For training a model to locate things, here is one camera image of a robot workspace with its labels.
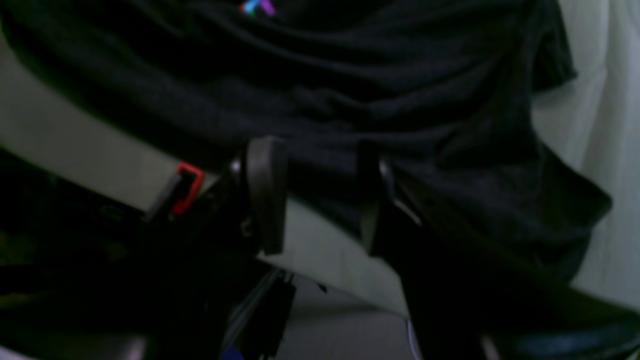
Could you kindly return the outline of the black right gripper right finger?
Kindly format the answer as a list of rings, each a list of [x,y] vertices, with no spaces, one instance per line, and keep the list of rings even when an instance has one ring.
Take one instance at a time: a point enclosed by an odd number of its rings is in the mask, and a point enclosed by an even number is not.
[[[358,144],[366,251],[401,280],[426,360],[624,360],[639,314],[537,271],[481,235],[375,142]]]

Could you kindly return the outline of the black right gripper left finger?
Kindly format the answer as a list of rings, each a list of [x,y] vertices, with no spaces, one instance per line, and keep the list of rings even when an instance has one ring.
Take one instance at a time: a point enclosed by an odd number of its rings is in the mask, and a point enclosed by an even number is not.
[[[288,155],[285,141],[251,139],[190,208],[190,262],[231,275],[284,250]]]

